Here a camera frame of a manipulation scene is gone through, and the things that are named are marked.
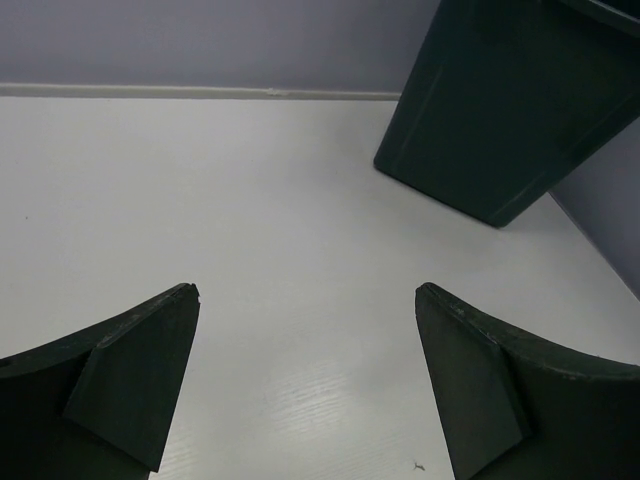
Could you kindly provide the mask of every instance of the trash can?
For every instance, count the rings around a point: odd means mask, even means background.
[[[640,1],[442,0],[374,164],[501,227],[639,115]]]

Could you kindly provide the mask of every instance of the black object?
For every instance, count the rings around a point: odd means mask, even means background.
[[[442,0],[375,158],[504,226],[640,115],[637,0]]]
[[[144,480],[158,471],[200,302],[182,284],[0,360],[0,477]]]
[[[434,284],[416,316],[457,480],[640,478],[640,367],[490,317]]]

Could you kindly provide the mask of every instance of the wall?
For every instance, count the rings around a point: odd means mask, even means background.
[[[554,196],[640,297],[640,119],[560,183]]]
[[[402,90],[438,0],[2,0],[0,82]]]

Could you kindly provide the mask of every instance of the baseboard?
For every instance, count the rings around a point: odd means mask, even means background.
[[[0,83],[0,96],[64,98],[185,98],[240,100],[374,100],[397,101],[399,93],[330,90],[276,90],[272,88],[152,87],[133,85],[55,85]]]

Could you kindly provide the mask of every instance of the white table surface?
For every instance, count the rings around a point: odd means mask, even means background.
[[[195,282],[154,480],[453,478],[426,281],[640,363],[640,303],[549,196],[496,231],[374,171],[394,107],[0,99],[0,357]]]

